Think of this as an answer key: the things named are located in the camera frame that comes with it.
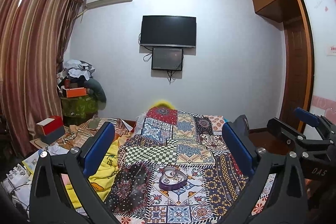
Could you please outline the brown wooden wardrobe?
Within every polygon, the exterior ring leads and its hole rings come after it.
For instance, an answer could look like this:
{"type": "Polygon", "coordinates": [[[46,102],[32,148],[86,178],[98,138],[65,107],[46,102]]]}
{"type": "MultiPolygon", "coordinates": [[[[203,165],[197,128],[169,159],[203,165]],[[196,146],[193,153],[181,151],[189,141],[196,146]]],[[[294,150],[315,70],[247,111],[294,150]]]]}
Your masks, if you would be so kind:
{"type": "Polygon", "coordinates": [[[306,124],[294,110],[309,110],[313,96],[314,49],[303,0],[252,0],[255,13],[281,23],[285,34],[285,87],[280,120],[303,132],[306,124]]]}

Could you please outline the red and white box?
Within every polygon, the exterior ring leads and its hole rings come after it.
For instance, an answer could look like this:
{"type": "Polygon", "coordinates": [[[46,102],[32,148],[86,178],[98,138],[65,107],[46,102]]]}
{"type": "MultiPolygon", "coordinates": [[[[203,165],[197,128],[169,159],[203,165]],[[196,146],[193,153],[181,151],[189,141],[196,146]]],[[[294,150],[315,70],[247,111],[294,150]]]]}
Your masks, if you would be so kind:
{"type": "Polygon", "coordinates": [[[37,123],[41,130],[41,141],[46,144],[52,144],[65,134],[65,128],[61,116],[50,116],[37,123]]]}

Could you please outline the white sliding wardrobe door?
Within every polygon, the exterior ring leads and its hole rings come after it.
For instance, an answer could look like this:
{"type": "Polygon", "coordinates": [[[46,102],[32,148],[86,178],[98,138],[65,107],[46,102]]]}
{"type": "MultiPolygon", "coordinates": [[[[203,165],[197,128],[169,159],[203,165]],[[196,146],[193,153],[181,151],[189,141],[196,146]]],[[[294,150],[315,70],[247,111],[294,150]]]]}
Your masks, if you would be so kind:
{"type": "Polygon", "coordinates": [[[303,0],[314,48],[310,111],[335,123],[335,0],[303,0]]]}

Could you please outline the yellow cartoon blanket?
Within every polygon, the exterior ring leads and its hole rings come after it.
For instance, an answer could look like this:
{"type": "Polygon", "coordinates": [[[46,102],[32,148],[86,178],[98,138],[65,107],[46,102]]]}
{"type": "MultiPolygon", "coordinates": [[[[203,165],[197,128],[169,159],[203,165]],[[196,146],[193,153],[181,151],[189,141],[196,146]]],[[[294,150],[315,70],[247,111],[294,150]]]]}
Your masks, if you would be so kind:
{"type": "MultiPolygon", "coordinates": [[[[159,101],[154,104],[154,107],[165,107],[167,109],[174,110],[175,107],[167,102],[167,101],[159,101]]],[[[105,154],[97,172],[88,178],[92,188],[96,191],[98,196],[102,201],[106,199],[108,196],[111,187],[114,183],[114,179],[119,171],[118,166],[118,150],[119,148],[125,144],[125,142],[130,139],[135,129],[140,130],[142,126],[140,126],[140,118],[135,122],[134,127],[131,131],[124,125],[124,123],[118,122],[116,126],[116,136],[114,137],[114,141],[110,145],[107,153],[105,154]]],[[[82,207],[78,197],[76,196],[75,190],[70,182],[66,182],[66,175],[63,176],[64,184],[66,185],[66,190],[72,205],[75,209],[82,207]]]]}

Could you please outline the green patterned bag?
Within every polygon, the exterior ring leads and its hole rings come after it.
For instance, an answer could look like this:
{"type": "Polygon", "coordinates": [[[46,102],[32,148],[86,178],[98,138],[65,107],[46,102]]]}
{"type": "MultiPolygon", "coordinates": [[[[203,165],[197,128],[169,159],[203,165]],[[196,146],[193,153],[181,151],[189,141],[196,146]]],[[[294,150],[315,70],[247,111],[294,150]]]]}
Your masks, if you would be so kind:
{"type": "Polygon", "coordinates": [[[94,96],[61,97],[62,113],[65,117],[85,118],[87,114],[98,111],[98,102],[94,96]]]}

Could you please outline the wall-mounted black television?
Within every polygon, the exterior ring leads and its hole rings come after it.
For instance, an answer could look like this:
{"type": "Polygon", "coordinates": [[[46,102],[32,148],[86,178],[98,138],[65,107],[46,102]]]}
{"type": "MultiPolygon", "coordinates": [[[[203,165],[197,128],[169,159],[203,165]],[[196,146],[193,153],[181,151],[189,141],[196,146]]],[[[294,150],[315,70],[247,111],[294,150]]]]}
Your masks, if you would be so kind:
{"type": "Polygon", "coordinates": [[[197,19],[191,16],[144,15],[139,43],[146,47],[196,48],[197,19]]]}

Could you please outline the striped brown curtain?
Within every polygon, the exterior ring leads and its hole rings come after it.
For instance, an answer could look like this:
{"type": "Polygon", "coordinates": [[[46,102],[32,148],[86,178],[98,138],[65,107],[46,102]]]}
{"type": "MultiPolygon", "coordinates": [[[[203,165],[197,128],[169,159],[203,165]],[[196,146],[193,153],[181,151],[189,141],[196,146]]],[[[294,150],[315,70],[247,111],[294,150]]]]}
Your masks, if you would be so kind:
{"type": "Polygon", "coordinates": [[[15,149],[26,156],[38,122],[61,115],[62,69],[83,0],[1,0],[1,111],[15,149]]]}

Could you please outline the grey plastic bags pile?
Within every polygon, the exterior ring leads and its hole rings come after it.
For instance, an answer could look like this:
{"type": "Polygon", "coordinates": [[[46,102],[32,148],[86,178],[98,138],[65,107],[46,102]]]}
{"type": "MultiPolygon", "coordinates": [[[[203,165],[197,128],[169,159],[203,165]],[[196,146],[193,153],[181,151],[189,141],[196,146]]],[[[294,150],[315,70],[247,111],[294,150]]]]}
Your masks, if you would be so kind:
{"type": "Polygon", "coordinates": [[[96,69],[85,61],[70,59],[63,63],[63,69],[70,77],[79,79],[84,77],[87,81],[92,77],[96,69]]]}

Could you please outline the colourful patchwork bedspread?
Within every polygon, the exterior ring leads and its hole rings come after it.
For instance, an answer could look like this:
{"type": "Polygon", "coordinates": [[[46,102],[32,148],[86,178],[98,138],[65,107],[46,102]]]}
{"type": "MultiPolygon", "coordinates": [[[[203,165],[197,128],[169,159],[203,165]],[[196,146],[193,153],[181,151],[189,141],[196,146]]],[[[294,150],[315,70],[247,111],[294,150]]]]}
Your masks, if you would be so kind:
{"type": "Polygon", "coordinates": [[[119,171],[104,203],[120,223],[218,223],[248,184],[222,138],[226,119],[153,107],[118,150],[119,171]],[[173,166],[187,185],[159,188],[173,166]]]}

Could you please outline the orange box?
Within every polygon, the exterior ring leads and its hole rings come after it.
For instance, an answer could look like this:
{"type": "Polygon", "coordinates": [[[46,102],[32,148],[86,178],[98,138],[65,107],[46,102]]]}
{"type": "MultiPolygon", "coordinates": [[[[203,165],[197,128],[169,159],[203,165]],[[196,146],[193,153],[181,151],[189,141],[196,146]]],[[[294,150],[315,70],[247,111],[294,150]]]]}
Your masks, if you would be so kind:
{"type": "Polygon", "coordinates": [[[73,88],[73,89],[65,89],[65,97],[66,98],[75,98],[75,97],[81,97],[87,95],[87,89],[86,88],[73,88]]]}

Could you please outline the dark grey cushion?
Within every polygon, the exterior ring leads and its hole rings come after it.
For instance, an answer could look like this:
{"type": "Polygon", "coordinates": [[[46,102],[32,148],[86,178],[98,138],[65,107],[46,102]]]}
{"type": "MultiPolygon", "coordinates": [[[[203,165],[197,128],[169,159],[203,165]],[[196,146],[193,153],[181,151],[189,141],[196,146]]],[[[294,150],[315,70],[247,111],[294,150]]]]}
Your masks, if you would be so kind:
{"type": "Polygon", "coordinates": [[[84,80],[83,85],[90,90],[90,94],[96,97],[98,109],[104,110],[107,98],[101,84],[97,80],[90,78],[89,80],[84,80]]]}

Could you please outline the purple heart-shaped tin box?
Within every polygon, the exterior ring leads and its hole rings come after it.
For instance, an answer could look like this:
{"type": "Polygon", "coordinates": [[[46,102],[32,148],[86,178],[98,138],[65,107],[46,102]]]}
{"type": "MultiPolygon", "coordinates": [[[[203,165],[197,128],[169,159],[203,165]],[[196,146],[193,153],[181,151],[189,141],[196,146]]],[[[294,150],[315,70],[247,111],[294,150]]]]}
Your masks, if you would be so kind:
{"type": "Polygon", "coordinates": [[[165,167],[161,174],[158,183],[161,190],[173,191],[187,185],[187,175],[173,166],[165,167]]]}

